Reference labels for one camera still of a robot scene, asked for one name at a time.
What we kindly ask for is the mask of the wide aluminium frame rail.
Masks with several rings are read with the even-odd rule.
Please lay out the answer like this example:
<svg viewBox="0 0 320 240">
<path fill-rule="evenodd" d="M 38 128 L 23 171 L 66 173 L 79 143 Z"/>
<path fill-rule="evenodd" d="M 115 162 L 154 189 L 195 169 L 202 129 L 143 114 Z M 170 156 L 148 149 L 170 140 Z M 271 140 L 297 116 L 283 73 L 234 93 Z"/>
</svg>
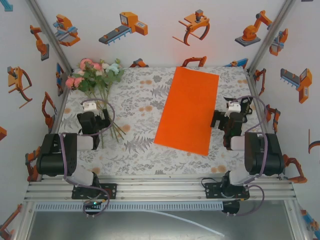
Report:
<svg viewBox="0 0 320 240">
<path fill-rule="evenodd" d="M 203 175 L 129 175 L 99 177 L 101 183 L 117 184 L 116 201 L 118 202 L 171 202 L 205 201 L 205 189 L 202 187 Z M 249 190 L 250 199 L 295 200 L 293 184 L 280 180 L 276 176 L 260 177 L 253 181 Z M 72 200 L 73 186 L 61 177 L 44 176 L 41 181 L 31 182 L 26 190 L 26 202 L 62 202 Z"/>
</svg>

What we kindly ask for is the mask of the orange wrapping paper sheet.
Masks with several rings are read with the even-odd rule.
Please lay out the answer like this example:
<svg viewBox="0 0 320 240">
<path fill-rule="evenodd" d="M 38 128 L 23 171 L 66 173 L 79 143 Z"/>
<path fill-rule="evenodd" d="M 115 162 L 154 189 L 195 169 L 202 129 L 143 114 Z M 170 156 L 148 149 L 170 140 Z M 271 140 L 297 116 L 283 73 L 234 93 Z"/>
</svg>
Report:
<svg viewBox="0 0 320 240">
<path fill-rule="evenodd" d="M 219 75 L 177 67 L 154 143 L 209 154 Z"/>
</svg>

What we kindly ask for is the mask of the aluminium side rail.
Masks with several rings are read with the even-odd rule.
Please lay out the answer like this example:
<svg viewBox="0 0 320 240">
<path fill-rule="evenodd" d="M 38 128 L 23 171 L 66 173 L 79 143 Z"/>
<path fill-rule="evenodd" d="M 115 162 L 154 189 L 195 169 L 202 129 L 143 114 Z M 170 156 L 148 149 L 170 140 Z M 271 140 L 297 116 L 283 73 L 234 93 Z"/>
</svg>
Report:
<svg viewBox="0 0 320 240">
<path fill-rule="evenodd" d="M 69 90 L 65 86 L 62 94 L 62 102 L 58 111 L 57 120 L 53 130 L 44 136 L 40 152 L 36 161 L 39 174 L 50 177 L 63 176 L 64 179 L 71 177 L 77 167 L 77 134 L 61 133 L 63 111 L 65 110 Z"/>
<path fill-rule="evenodd" d="M 259 122 L 245 132 L 244 162 L 251 178 L 262 175 L 273 176 L 283 173 L 285 161 L 278 137 L 267 130 L 267 105 L 261 100 L 254 77 L 247 75 L 250 92 L 256 106 Z"/>
</svg>

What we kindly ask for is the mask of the thin white plastic strip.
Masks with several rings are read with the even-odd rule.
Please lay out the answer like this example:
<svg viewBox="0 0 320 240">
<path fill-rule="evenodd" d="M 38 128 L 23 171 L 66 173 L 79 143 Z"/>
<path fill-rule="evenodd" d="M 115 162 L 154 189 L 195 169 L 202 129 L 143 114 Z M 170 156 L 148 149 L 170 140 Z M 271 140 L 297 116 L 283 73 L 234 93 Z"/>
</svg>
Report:
<svg viewBox="0 0 320 240">
<path fill-rule="evenodd" d="M 156 214 L 156 215 L 162 215 L 162 216 L 166 216 L 166 217 L 169 217 L 169 218 L 173 218 L 173 219 L 176 219 L 176 220 L 179 220 L 179 221 L 182 221 L 182 222 L 185 222 L 185 223 L 188 223 L 188 224 L 191 224 L 191 225 L 194 225 L 194 226 L 197 226 L 201 229 L 204 229 L 206 231 L 209 231 L 213 234 L 216 234 L 216 235 L 219 235 L 221 237 L 225 237 L 225 235 L 221 232 L 218 232 L 212 228 L 209 228 L 207 226 L 204 226 L 202 224 L 199 224 L 195 221 L 192 221 L 192 220 L 189 220 L 189 219 L 186 219 L 186 218 L 183 218 L 183 217 L 179 217 L 179 216 L 176 216 L 176 215 L 173 215 L 173 214 L 170 214 L 170 213 L 165 213 L 165 212 L 160 212 L 160 211 L 154 211 L 154 210 L 144 210 L 143 212 L 145 213 L 150 213 L 150 214 Z"/>
</svg>

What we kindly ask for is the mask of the aluminium frame post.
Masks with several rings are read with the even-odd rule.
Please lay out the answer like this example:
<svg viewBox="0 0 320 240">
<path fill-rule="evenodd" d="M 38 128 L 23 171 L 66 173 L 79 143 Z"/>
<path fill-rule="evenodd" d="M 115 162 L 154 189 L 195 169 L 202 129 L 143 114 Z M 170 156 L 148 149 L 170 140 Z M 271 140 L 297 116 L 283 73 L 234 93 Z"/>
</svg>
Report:
<svg viewBox="0 0 320 240">
<path fill-rule="evenodd" d="M 276 33 L 280 30 L 280 27 L 282 26 L 283 22 L 285 21 L 286 17 L 290 13 L 291 9 L 295 5 L 297 0 L 285 0 L 284 4 L 282 5 L 281 9 L 279 10 L 275 20 L 273 21 L 270 29 L 268 30 L 268 33 L 266 37 L 264 38 L 261 46 L 258 49 L 257 54 L 252 60 L 252 63 L 250 64 L 248 68 L 248 75 L 251 76 L 256 71 L 259 63 L 263 59 L 264 55 L 266 54 L 267 50 L 269 49 L 271 43 L 273 42 Z"/>
<path fill-rule="evenodd" d="M 49 43 L 52 45 L 55 53 L 57 54 L 58 58 L 61 60 L 62 64 L 66 68 L 66 71 L 68 73 L 71 73 L 73 68 L 71 64 L 69 63 L 65 53 L 63 52 L 62 48 L 60 47 L 60 44 L 58 40 L 55 37 L 54 32 L 52 31 L 45 15 L 43 14 L 40 6 L 38 5 L 36 0 L 25 0 L 29 9 L 31 10 L 33 16 L 37 20 L 38 24 L 40 25 L 40 28 L 46 35 L 47 39 L 49 40 Z"/>
</svg>

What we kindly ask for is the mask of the deep pink fake flower stem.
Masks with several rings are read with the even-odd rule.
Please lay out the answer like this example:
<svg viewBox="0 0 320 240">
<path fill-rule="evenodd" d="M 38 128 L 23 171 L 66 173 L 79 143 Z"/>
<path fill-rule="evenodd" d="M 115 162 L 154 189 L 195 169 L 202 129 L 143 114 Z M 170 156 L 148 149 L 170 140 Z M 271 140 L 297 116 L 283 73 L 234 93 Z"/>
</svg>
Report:
<svg viewBox="0 0 320 240">
<path fill-rule="evenodd" d="M 79 90 L 85 93 L 88 98 L 97 98 L 95 94 L 95 87 L 97 87 L 102 99 L 108 101 L 113 82 L 113 80 L 103 75 L 85 78 L 84 75 L 74 74 L 73 76 L 68 76 L 65 84 L 70 90 Z"/>
</svg>

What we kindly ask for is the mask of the black circuit board green light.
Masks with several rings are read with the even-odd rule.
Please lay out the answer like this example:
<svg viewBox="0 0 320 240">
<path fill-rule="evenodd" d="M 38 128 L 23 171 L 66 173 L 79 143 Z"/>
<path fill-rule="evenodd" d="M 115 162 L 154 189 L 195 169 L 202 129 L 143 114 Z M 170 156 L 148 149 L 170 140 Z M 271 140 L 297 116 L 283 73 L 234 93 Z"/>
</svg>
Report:
<svg viewBox="0 0 320 240">
<path fill-rule="evenodd" d="M 104 201 L 86 201 L 83 205 L 86 212 L 100 212 L 103 208 Z"/>
</svg>

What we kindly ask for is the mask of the blue fake flower stem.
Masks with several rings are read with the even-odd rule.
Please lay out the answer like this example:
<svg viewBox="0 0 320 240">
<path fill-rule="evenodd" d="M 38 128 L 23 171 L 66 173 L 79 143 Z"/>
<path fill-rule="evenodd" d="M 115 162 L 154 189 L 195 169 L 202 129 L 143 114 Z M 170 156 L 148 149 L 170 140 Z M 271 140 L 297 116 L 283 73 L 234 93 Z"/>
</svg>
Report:
<svg viewBox="0 0 320 240">
<path fill-rule="evenodd" d="M 105 74 L 102 76 L 102 84 L 103 84 L 103 99 L 105 101 L 109 101 L 109 95 L 111 93 L 111 88 L 114 83 L 119 83 L 122 79 L 122 76 L 124 74 L 124 70 L 122 66 L 120 65 L 120 60 L 116 59 L 114 63 L 109 64 L 107 67 Z M 123 134 L 125 135 L 125 132 L 115 123 L 114 120 L 112 120 L 111 116 L 109 117 L 109 120 L 111 122 L 111 137 L 115 138 L 116 141 L 119 143 L 120 139 L 124 139 Z"/>
</svg>

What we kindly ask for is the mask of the black printed ribbon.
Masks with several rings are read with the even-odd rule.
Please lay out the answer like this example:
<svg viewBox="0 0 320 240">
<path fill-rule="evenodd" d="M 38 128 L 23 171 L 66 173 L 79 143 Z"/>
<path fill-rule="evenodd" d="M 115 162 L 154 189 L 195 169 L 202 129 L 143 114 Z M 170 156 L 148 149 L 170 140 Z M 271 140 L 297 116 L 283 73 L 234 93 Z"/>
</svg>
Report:
<svg viewBox="0 0 320 240">
<path fill-rule="evenodd" d="M 226 100 L 226 104 L 228 101 L 240 103 L 240 105 L 241 105 L 241 112 L 240 113 L 243 116 L 242 122 L 246 123 L 248 121 L 247 115 L 251 115 L 253 112 L 253 110 L 251 108 L 251 103 L 252 103 L 253 98 L 252 97 L 245 97 L 245 98 L 236 100 L 235 98 L 224 97 L 224 99 Z"/>
</svg>

